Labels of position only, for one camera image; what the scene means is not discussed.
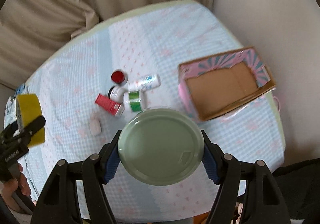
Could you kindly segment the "person's left hand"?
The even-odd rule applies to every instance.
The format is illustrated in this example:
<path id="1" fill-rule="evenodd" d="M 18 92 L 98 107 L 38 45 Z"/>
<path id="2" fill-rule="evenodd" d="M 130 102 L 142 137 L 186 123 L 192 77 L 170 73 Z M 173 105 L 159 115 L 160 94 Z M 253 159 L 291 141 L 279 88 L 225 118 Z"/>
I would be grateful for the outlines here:
<path id="1" fill-rule="evenodd" d="M 17 180 L 16 178 L 12 178 L 11 180 L 3 183 L 1 196 L 10 209 L 18 213 L 24 213 L 23 209 L 17 204 L 12 195 L 18 188 L 20 188 L 23 195 L 30 196 L 31 190 L 26 177 L 22 173 L 23 167 L 20 164 L 18 164 L 18 169 L 21 174 L 20 179 Z"/>

